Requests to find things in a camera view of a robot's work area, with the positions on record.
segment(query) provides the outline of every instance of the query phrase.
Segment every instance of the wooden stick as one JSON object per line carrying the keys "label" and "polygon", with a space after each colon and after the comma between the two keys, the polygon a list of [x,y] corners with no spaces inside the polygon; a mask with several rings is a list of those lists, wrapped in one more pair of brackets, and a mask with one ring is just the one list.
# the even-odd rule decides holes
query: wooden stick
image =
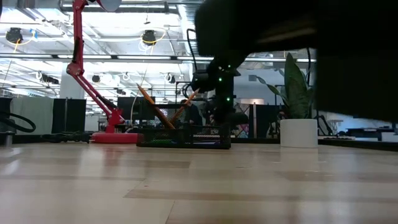
{"label": "wooden stick", "polygon": [[[144,96],[144,98],[149,101],[149,103],[151,103],[152,105],[155,105],[155,102],[153,101],[153,99],[148,95],[148,93],[137,84],[139,91],[142,93],[142,95]],[[162,124],[164,126],[167,126],[170,129],[175,129],[175,127],[172,125],[172,123],[170,121],[168,121],[168,119],[164,116],[164,114],[160,111],[160,109],[156,106],[154,106],[155,112],[156,112],[156,116],[160,119],[160,121],[162,122]]]}
{"label": "wooden stick", "polygon": [[[184,105],[189,104],[189,102],[191,102],[191,100],[195,97],[196,94],[198,94],[199,89],[197,89],[196,91],[194,91],[189,98],[186,100],[186,102],[184,103]],[[171,123],[174,123],[178,116],[180,116],[180,114],[182,113],[182,111],[184,110],[185,106],[181,106],[180,109],[178,109],[178,111],[176,112],[176,114],[173,116],[173,118],[170,120]]]}

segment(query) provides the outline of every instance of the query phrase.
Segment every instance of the wooden floor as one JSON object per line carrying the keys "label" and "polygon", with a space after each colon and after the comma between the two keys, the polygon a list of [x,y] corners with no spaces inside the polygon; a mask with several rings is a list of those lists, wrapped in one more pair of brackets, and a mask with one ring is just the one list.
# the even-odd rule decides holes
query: wooden floor
{"label": "wooden floor", "polygon": [[1,224],[398,223],[398,153],[0,148]]}

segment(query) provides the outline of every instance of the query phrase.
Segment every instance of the red lamp base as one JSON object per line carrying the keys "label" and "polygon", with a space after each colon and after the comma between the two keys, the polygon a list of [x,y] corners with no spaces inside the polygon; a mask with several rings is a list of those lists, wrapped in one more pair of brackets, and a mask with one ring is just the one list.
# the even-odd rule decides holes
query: red lamp base
{"label": "red lamp base", "polygon": [[94,133],[91,137],[93,143],[108,144],[136,144],[142,134],[137,133]]}

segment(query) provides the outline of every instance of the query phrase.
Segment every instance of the black wire basket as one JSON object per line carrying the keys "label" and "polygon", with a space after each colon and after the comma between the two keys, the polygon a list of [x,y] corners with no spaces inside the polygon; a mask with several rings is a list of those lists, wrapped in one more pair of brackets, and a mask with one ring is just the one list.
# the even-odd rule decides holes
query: black wire basket
{"label": "black wire basket", "polygon": [[139,147],[172,147],[195,149],[229,149],[231,136],[229,125],[193,126],[189,123],[189,107],[186,105],[152,105],[164,114],[175,129],[160,121],[158,117],[140,125]]}

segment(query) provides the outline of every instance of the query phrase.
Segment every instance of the computer monitor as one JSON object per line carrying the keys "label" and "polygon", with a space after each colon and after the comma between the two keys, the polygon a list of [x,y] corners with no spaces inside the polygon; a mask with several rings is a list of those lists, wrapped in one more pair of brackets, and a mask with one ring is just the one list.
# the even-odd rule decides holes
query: computer monitor
{"label": "computer monitor", "polygon": [[[123,109],[122,117],[126,120],[131,119],[131,106],[135,97],[118,97],[118,108]],[[150,103],[144,97],[137,97],[132,111],[133,120],[155,119],[155,113],[150,107]]]}

